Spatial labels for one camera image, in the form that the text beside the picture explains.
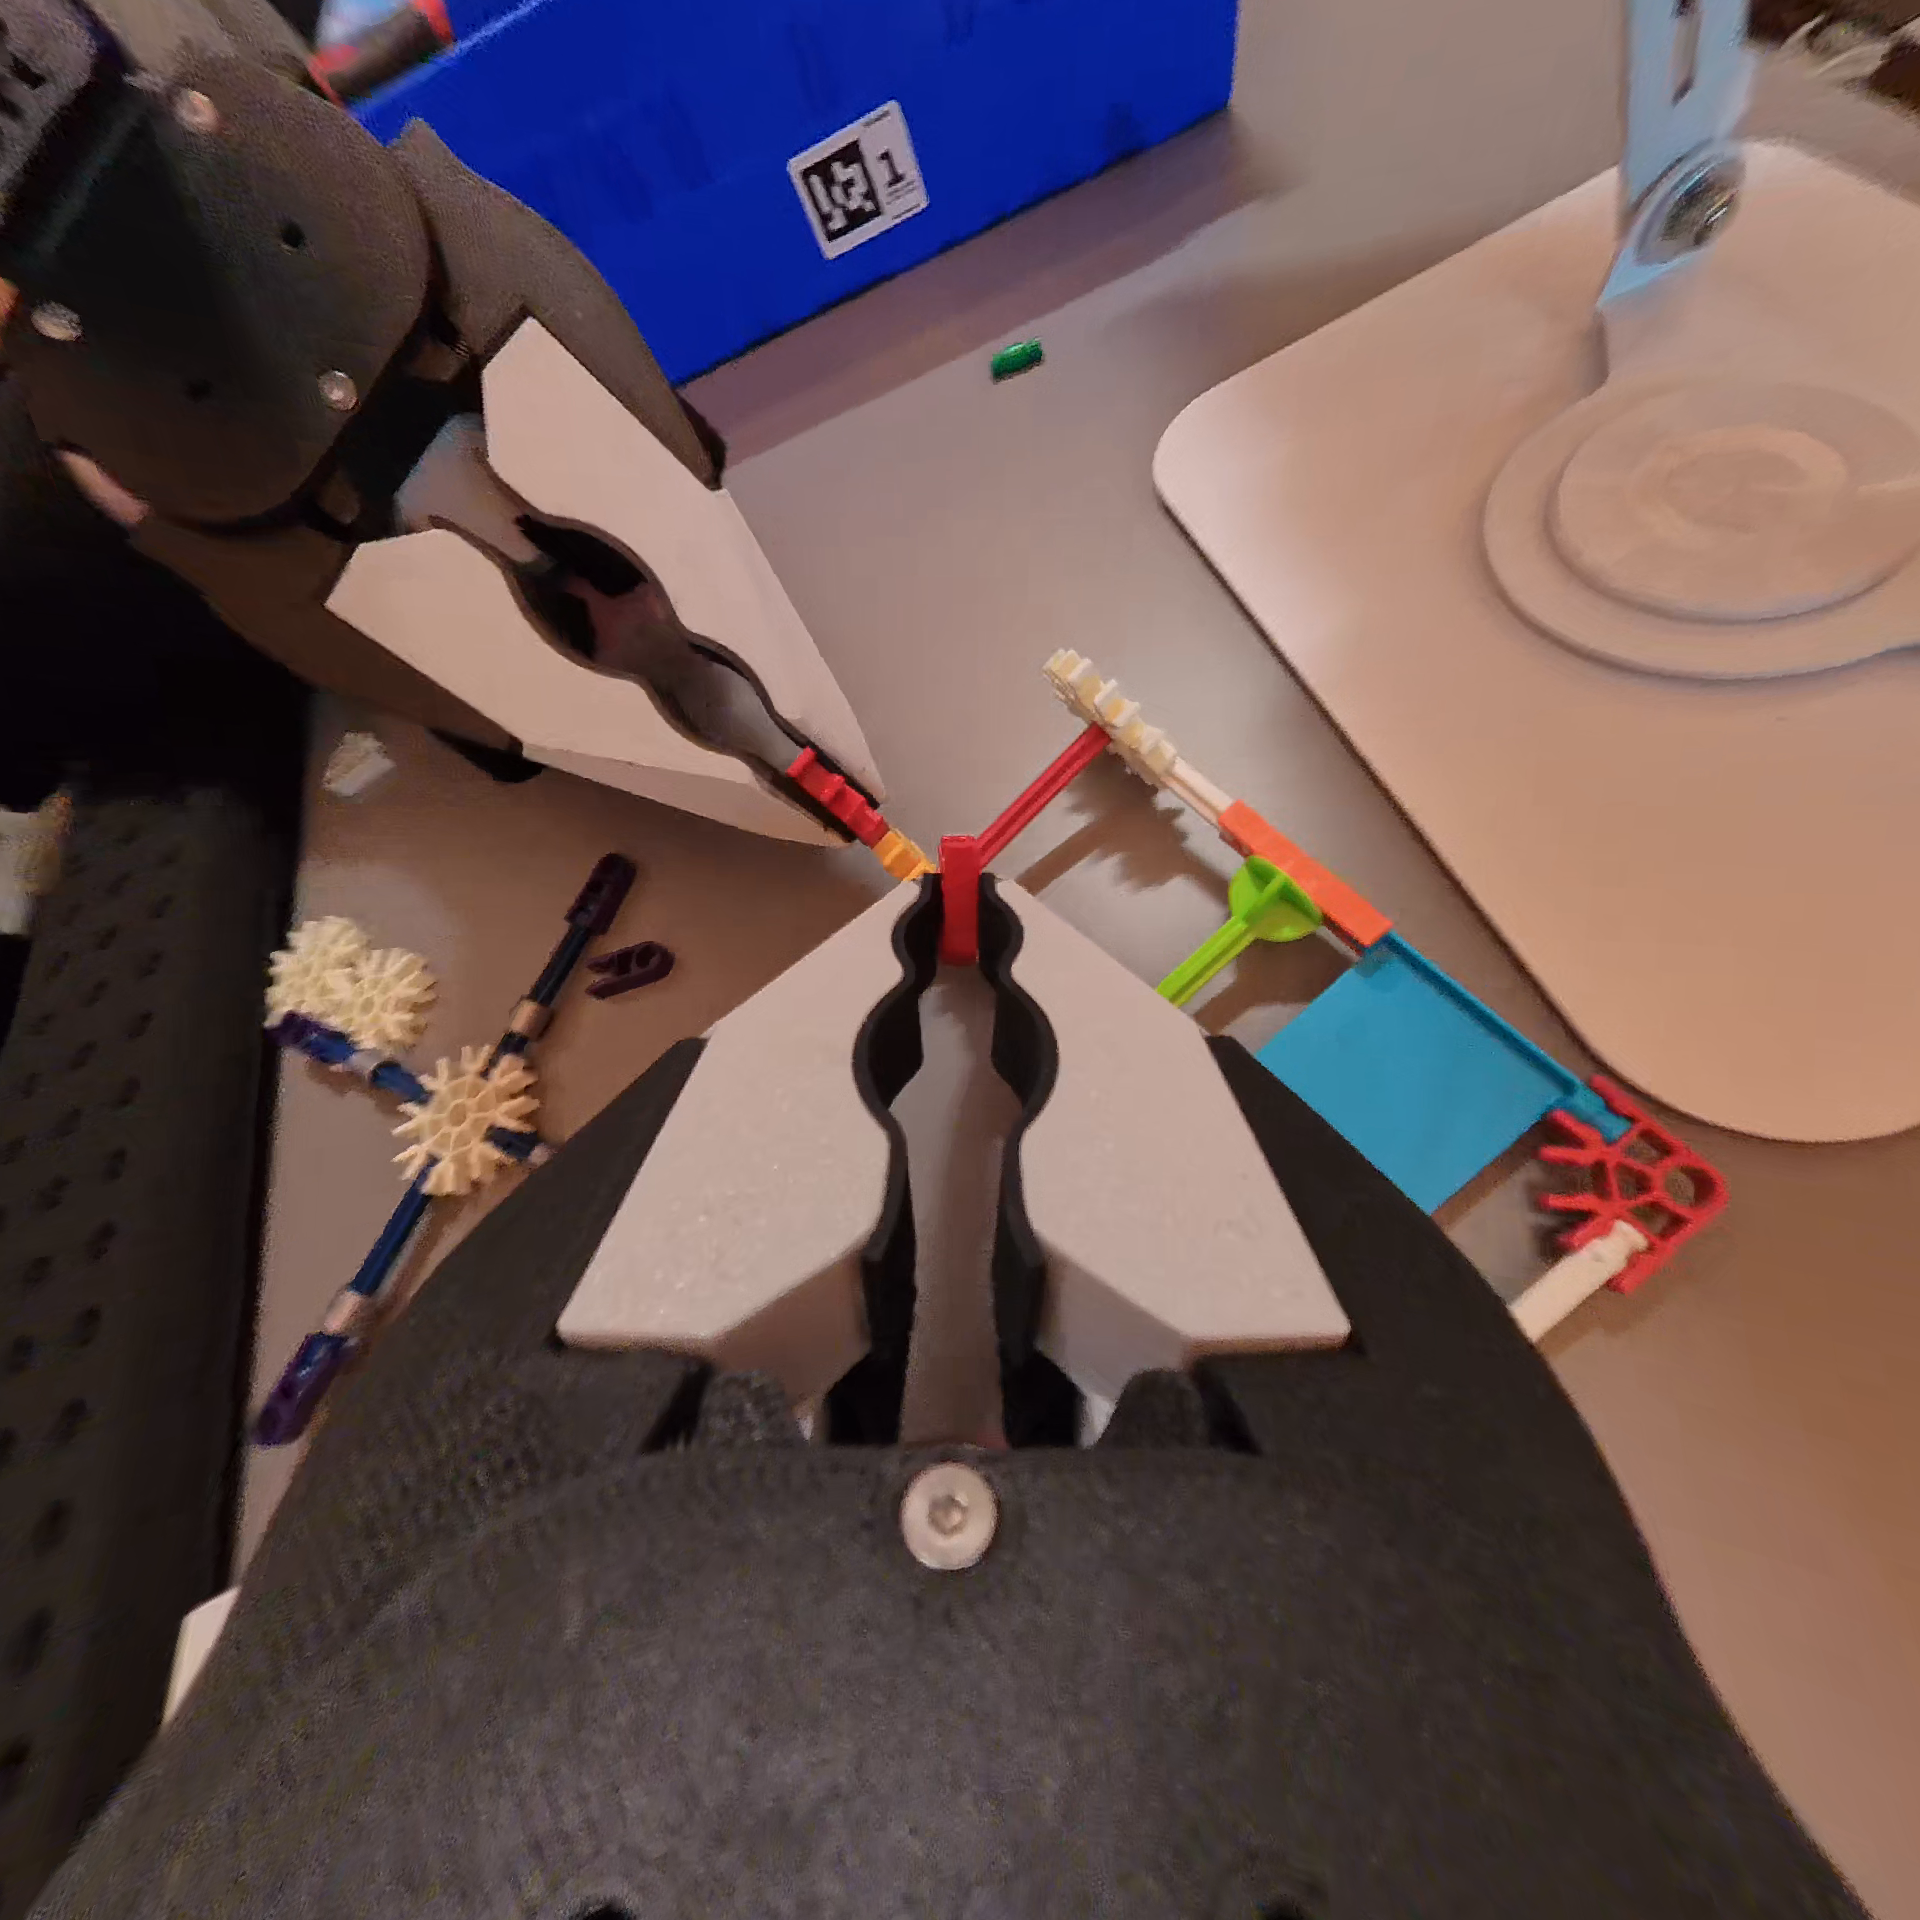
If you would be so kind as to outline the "colourful toy construction model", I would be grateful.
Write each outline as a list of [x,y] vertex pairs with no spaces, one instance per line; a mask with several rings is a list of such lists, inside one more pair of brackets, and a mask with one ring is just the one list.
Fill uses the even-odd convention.
[[1081,722],[981,834],[949,834],[931,859],[821,751],[789,778],[894,878],[934,876],[940,964],[983,952],[983,876],[1092,757],[1169,791],[1237,852],[1227,922],[1155,988],[1188,1005],[1255,943],[1334,939],[1349,969],[1297,1012],[1256,1063],[1302,1097],[1421,1210],[1457,1198],[1510,1145],[1542,1134],[1538,1160],[1563,1186],[1538,1195],[1560,1224],[1560,1261],[1513,1300],[1538,1342],[1585,1300],[1654,1280],[1730,1202],[1726,1176],[1608,1078],[1581,1083],[1519,1036],[1452,970],[1416,952],[1349,878],[1311,857],[1250,800],[1210,779],[1092,657],[1043,657],[1050,692]]

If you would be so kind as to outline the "blue rod snowflake assembly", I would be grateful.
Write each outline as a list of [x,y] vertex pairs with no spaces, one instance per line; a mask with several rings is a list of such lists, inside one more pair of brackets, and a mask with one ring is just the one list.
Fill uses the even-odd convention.
[[479,1047],[445,1054],[419,1074],[403,1050],[419,1042],[438,979],[412,948],[377,948],[362,927],[341,914],[294,927],[271,952],[268,1036],[395,1103],[395,1172],[403,1193],[375,1238],[367,1261],[328,1303],[318,1331],[277,1371],[253,1416],[253,1442],[277,1452],[296,1442],[346,1364],[370,1346],[390,1315],[399,1261],[429,1210],[490,1186],[504,1171],[551,1158],[543,1140],[543,1089],[532,1042],[587,960],[589,939],[610,932],[635,885],[635,864],[606,852],[565,914],[565,932],[532,988],[515,1000],[507,1027]]

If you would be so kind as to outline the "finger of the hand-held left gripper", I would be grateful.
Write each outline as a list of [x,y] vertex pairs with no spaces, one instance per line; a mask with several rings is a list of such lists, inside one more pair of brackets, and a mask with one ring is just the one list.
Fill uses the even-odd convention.
[[551,644],[512,574],[455,529],[357,543],[328,608],[494,718],[543,765],[776,840],[850,840],[742,757],[680,731],[645,687]]
[[855,702],[805,623],[802,607],[683,398],[639,354],[633,412],[548,321],[522,321],[483,371],[489,473],[539,532],[582,536],[595,555],[635,567],[635,585],[587,584],[565,561],[569,599],[587,614],[589,655],[543,640],[562,674],[548,718],[515,718],[522,748],[562,772],[598,779],[711,821],[827,821],[789,772],[810,751],[861,800],[883,800]]

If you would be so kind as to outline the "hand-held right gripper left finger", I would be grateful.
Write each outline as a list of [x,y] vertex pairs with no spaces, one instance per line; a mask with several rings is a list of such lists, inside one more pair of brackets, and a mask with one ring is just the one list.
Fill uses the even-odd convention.
[[760,1371],[838,1442],[894,1442],[913,1207],[920,885],[716,1022],[562,1309],[569,1347]]

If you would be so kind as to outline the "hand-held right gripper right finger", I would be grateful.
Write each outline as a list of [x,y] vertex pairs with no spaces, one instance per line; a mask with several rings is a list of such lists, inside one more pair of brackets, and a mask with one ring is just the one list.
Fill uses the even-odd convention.
[[1010,1447],[1075,1447],[1148,1371],[1351,1333],[1208,1036],[1015,878],[989,878],[993,1198]]

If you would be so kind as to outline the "blue storage bin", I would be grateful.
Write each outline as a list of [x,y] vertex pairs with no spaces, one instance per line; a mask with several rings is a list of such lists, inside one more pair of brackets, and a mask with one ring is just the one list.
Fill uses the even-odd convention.
[[1237,4],[442,4],[353,101],[562,227],[671,379],[1232,101]]

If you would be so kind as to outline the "white metal stand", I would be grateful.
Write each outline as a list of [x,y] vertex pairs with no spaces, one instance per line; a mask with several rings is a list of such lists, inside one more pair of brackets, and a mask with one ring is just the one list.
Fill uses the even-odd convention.
[[1196,396],[1155,486],[1571,1027],[1915,1127],[1915,204],[1627,4],[1619,170]]

